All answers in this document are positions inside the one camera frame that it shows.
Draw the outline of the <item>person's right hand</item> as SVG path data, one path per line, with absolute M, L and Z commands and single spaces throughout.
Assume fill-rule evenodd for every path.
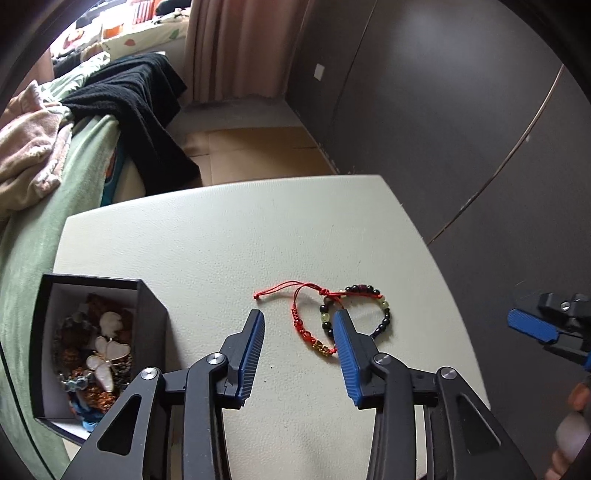
M 590 404 L 590 377 L 578 383 L 568 397 L 572 412 L 560 423 L 556 430 L 557 449 L 551 456 L 551 464 L 544 479 L 561 479 L 574 462 L 590 435 L 590 427 L 584 411 Z

